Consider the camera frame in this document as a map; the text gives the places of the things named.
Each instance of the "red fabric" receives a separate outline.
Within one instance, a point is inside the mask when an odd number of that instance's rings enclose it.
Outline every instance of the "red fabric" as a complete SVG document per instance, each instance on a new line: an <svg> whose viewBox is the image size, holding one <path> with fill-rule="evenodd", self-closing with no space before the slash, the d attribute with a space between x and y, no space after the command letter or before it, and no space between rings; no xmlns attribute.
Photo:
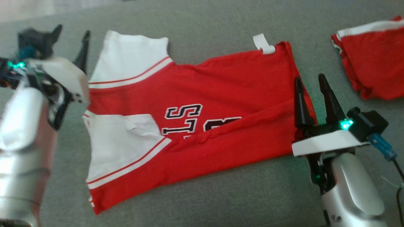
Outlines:
<svg viewBox="0 0 404 227"><path fill-rule="evenodd" d="M341 48L345 72L363 99L404 96L404 27L345 36L341 41L336 34L331 38Z"/></svg>
<svg viewBox="0 0 404 227"><path fill-rule="evenodd" d="M196 130L169 133L173 141L149 162L90 189L96 214L161 185L199 177L292 153L293 86L299 75L287 42L276 53L255 50L207 60L200 65L169 64L135 84L90 89L95 114L151 114L160 129L183 127L187 118L166 119L169 107L200 103ZM307 105L315 116L310 97ZM204 131L210 119L242 117Z"/></svg>

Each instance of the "cable connector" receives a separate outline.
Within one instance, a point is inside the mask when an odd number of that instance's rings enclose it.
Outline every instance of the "cable connector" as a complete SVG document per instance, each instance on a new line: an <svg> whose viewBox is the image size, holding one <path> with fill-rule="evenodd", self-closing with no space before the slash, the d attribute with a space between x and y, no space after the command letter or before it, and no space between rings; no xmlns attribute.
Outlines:
<svg viewBox="0 0 404 227"><path fill-rule="evenodd" d="M370 144L377 148L387 161L391 161L397 157L397 153L392 150L392 146L379 133L371 134L368 139Z"/></svg>

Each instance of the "folded shirt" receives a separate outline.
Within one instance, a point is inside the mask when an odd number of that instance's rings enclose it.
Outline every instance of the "folded shirt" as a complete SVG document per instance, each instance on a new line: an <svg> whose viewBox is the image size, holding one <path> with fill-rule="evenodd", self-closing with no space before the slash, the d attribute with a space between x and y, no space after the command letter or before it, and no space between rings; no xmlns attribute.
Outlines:
<svg viewBox="0 0 404 227"><path fill-rule="evenodd" d="M352 87L363 99L404 96L404 20L377 21L331 36Z"/></svg>

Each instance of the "basketball jersey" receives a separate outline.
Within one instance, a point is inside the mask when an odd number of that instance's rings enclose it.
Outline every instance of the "basketball jersey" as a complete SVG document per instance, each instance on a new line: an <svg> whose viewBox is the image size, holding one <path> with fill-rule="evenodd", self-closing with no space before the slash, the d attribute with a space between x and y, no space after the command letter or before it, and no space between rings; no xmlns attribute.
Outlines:
<svg viewBox="0 0 404 227"><path fill-rule="evenodd" d="M292 153L299 72L288 42L199 65L176 64L167 45L106 35L83 117L96 214L161 185Z"/></svg>

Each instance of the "black and white lettering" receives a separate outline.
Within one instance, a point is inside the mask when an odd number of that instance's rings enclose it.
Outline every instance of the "black and white lettering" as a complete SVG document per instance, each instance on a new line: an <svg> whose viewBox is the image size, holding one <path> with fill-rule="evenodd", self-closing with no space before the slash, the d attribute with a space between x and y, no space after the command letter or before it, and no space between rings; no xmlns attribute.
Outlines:
<svg viewBox="0 0 404 227"><path fill-rule="evenodd" d="M192 118L192 119L186 119L185 124L188 124L187 127L181 127L181 128L162 128L161 129L161 134L162 135L167 135L169 133L176 133L176 132L187 132L187 133L192 133L195 132L196 128L196 122L198 121L197 118Z"/></svg>
<svg viewBox="0 0 404 227"><path fill-rule="evenodd" d="M179 108L178 107L169 107L166 110L166 119L178 119L183 118L186 113L188 112L187 117L196 117L201 114L202 111L201 104L190 104L190 105L183 105Z"/></svg>
<svg viewBox="0 0 404 227"><path fill-rule="evenodd" d="M222 126L224 124L230 123L230 122L235 121L237 119L241 119L241 117L206 120L205 123L203 124L203 130L206 132L207 130L217 128L219 126Z"/></svg>

